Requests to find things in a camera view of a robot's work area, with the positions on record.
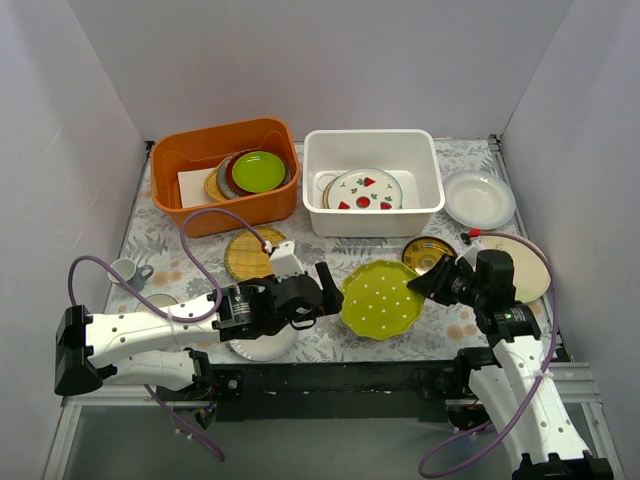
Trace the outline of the white watermelon pattern plate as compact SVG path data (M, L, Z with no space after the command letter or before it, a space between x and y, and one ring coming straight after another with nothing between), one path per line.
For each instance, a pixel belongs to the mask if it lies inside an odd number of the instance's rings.
M394 210L402 207L403 191L387 171L359 168L336 178L328 201L328 209L334 210Z

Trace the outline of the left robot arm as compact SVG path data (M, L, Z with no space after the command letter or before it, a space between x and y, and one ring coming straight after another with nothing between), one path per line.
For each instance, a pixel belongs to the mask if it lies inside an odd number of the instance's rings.
M344 296L326 263L308 273L271 275L212 291L156 311L92 314L68 307L55 334L54 391L94 392L106 383L149 384L205 398L213 377L204 355L173 353L191 343L257 340L286 328L305 330L341 311Z

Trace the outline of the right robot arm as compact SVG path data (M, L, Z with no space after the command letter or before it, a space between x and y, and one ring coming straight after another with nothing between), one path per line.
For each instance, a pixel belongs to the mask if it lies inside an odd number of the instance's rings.
M409 282L440 305L470 307L486 348L459 351L454 389L484 406L512 465L515 479L611 479L609 461L596 458L577 432L549 370L531 309L517 301L511 256L485 249L474 264L443 256Z

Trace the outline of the yellow brown patterned plate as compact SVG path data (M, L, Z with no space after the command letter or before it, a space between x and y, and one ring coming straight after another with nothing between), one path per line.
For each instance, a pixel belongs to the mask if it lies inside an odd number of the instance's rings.
M418 275L427 273L444 255L457 256L455 249L446 241L432 236L412 239L403 249L401 261Z

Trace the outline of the cream plate with twig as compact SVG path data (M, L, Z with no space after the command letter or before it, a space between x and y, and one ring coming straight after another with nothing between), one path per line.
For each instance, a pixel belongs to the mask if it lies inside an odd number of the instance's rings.
M551 278L544 262L542 251L531 241L518 235L500 236L484 234L473 240L482 249L507 252L513 261L516 288L515 299L521 303L531 303L546 293Z

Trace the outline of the beige bird pattern plate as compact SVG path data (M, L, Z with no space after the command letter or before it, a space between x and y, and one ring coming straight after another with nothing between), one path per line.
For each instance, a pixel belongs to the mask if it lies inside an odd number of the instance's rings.
M328 201L328 196L329 196L329 192L333 186L333 184L335 183L337 177L333 178L324 188L323 190L323 194L322 194L322 205L324 209L328 209L329 208L329 201Z

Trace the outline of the green polka dot plate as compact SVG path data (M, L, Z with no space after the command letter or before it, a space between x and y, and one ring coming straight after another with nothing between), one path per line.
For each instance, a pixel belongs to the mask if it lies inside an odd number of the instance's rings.
M407 287L417 277L398 261L359 266L343 282L341 320L357 336L377 341L405 333L424 309L424 297Z

